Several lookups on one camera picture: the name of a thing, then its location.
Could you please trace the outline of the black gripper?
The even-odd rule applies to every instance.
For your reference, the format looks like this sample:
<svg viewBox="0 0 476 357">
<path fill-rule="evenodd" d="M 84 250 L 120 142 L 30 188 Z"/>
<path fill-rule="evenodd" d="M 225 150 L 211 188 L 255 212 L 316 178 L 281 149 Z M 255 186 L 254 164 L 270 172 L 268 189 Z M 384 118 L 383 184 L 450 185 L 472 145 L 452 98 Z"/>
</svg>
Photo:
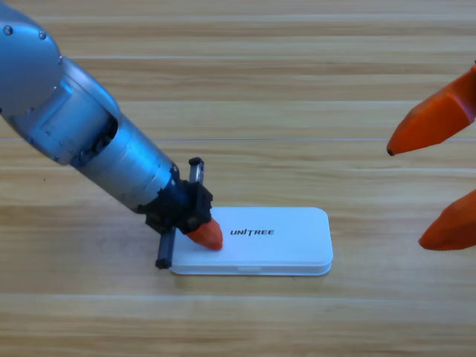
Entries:
<svg viewBox="0 0 476 357">
<path fill-rule="evenodd" d="M 189 165 L 188 180 L 180 179 L 178 167 L 173 166 L 166 187 L 144 207 L 146 225 L 161 235 L 157 268 L 172 266 L 176 231 L 210 250 L 222 249 L 222 229 L 210 212 L 213 195 L 203 185 L 205 163 L 195 157 Z"/>
</svg>

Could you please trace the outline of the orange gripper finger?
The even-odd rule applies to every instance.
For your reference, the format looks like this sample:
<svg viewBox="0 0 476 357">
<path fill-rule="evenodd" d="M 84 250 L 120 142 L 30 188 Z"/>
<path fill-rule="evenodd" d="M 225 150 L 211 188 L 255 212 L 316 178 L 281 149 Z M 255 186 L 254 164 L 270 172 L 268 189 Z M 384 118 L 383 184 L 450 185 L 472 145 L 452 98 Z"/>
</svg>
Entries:
<svg viewBox="0 0 476 357">
<path fill-rule="evenodd" d="M 419 239 L 419 244 L 432 251 L 475 246 L 475 190 L 445 208 Z"/>
<path fill-rule="evenodd" d="M 387 153 L 441 144 L 475 121 L 475 66 L 413 107 L 387 143 Z"/>
</svg>

